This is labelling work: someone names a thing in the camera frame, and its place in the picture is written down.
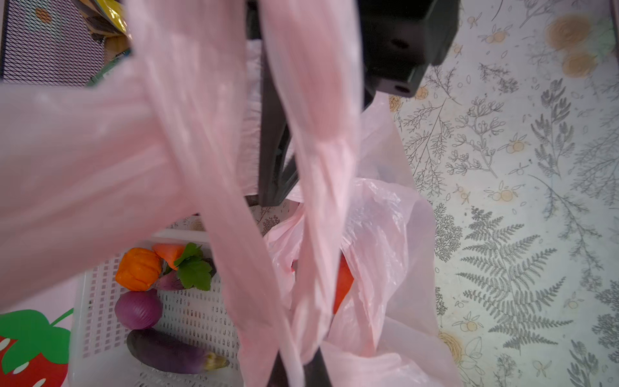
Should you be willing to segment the pink plastic grocery bag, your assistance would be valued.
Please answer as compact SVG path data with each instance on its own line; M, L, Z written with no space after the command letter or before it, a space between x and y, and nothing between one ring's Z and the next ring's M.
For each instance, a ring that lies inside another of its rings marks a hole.
M300 240L269 248L239 182L242 1L129 1L133 56L95 88L1 87L1 306L187 215L206 227L248 386L321 353L335 386L458 386L438 339L435 219L411 177L360 178L353 1L262 1L300 174ZM340 255L354 277L333 314Z

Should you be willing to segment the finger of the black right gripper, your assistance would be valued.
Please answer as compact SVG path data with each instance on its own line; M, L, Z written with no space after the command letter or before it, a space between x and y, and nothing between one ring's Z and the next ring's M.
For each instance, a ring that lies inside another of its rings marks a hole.
M262 54L262 111L258 203L279 206L299 181L295 159L287 160L291 133L266 53Z

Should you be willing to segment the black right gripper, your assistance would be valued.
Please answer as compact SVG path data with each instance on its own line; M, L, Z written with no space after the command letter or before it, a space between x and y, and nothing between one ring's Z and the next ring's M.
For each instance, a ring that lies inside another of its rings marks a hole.
M458 0L357 0L365 97L416 95L427 69L447 57L460 5Z

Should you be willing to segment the red toy pepper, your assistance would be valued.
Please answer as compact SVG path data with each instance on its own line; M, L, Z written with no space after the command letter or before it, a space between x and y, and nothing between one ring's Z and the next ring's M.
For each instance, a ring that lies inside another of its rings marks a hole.
M340 255L339 262L339 274L337 280L337 287L335 292L335 301L333 306L333 314L336 314L338 309L340 308L343 300L346 298L349 293L352 284L354 282L354 277L351 274L351 270L349 269L347 260L343 254Z

